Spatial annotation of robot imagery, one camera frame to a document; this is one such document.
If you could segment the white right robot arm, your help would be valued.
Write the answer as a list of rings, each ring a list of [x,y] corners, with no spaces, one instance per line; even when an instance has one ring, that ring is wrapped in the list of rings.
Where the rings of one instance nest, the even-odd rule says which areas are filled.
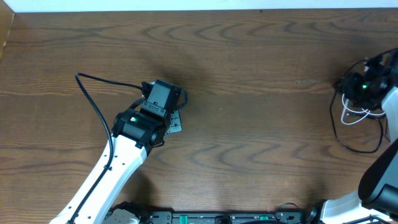
[[[397,221],[397,49],[360,60],[363,71],[347,69],[334,84],[341,96],[340,121],[375,120],[380,140],[389,147],[362,176],[359,187],[341,198],[324,200],[308,215],[307,223],[390,223]]]

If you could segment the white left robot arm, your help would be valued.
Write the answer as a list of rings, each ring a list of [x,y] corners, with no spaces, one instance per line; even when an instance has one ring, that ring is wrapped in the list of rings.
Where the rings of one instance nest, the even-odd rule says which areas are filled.
[[[164,138],[182,130],[180,98],[187,92],[157,80],[143,83],[144,97],[119,113],[107,145],[89,176],[52,223],[101,223],[130,176]]]

